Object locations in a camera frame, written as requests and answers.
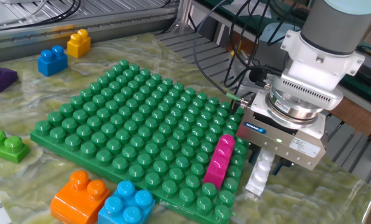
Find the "pink brick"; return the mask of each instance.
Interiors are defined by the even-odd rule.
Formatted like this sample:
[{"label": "pink brick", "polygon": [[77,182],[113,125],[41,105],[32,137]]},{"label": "pink brick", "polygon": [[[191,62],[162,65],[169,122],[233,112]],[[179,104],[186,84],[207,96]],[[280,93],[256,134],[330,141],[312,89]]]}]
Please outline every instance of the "pink brick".
[{"label": "pink brick", "polygon": [[234,145],[235,139],[231,135],[225,134],[221,136],[204,176],[203,183],[212,183],[217,189],[220,189],[231,160]]}]

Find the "blue lego brick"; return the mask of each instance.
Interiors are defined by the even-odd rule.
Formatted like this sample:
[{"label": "blue lego brick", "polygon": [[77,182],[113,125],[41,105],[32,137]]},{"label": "blue lego brick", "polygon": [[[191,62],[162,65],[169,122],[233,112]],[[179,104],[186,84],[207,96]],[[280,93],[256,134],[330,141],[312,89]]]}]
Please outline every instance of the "blue lego brick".
[{"label": "blue lego brick", "polygon": [[98,224],[148,223],[155,202],[149,191],[137,191],[132,182],[123,180],[99,211]]},{"label": "blue lego brick", "polygon": [[42,56],[37,59],[37,67],[40,73],[49,77],[68,68],[68,56],[61,46],[54,46],[52,51],[42,51]]}]

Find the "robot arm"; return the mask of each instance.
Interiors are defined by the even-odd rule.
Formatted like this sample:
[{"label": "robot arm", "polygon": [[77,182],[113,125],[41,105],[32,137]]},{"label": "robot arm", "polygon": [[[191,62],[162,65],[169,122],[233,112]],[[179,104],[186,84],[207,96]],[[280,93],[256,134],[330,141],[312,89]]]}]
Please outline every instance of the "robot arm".
[{"label": "robot arm", "polygon": [[[316,0],[303,29],[289,30],[281,45],[290,56],[282,76],[253,101],[242,102],[245,115],[237,136],[265,154],[314,169],[326,152],[325,116],[319,112],[341,102],[338,83],[363,64],[364,56],[354,49],[370,22],[371,0]],[[257,195],[270,170],[260,169],[259,161],[246,187]]]}]

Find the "green marble surface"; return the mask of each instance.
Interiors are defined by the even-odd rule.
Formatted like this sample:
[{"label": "green marble surface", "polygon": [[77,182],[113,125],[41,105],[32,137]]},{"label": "green marble surface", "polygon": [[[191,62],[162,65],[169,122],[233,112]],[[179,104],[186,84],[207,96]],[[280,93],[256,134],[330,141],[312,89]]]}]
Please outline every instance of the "green marble surface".
[{"label": "green marble surface", "polygon": [[[58,223],[49,205],[54,195],[81,167],[29,140],[34,124],[68,103],[73,95],[125,58],[186,87],[227,100],[197,68],[172,52],[152,34],[94,44],[80,59],[69,57],[69,67],[52,77],[37,71],[37,57],[1,63],[18,71],[19,81],[0,93],[0,129],[23,138],[31,152],[20,163],[0,159],[0,199],[13,223]],[[252,167],[245,164],[234,204],[233,223],[361,223],[371,201],[371,187],[324,158],[314,171],[299,166],[270,176],[258,200],[246,196],[244,185]],[[92,179],[98,176],[90,174]],[[116,185],[104,180],[108,188]],[[164,208],[155,207],[149,223],[192,223]]]}]

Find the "green lego brick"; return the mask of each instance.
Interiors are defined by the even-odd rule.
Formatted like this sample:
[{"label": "green lego brick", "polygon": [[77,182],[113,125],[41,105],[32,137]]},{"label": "green lego brick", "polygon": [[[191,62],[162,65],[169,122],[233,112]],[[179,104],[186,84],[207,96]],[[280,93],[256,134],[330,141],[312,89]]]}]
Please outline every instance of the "green lego brick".
[{"label": "green lego brick", "polygon": [[22,139],[17,136],[6,137],[4,131],[0,131],[0,158],[11,162],[20,161],[29,153],[29,146],[22,143]]},{"label": "green lego brick", "polygon": [[243,168],[242,139],[221,189],[202,184],[218,139],[243,111],[121,60],[80,96],[39,121],[31,140],[113,182],[131,180],[200,223],[228,223]]}]

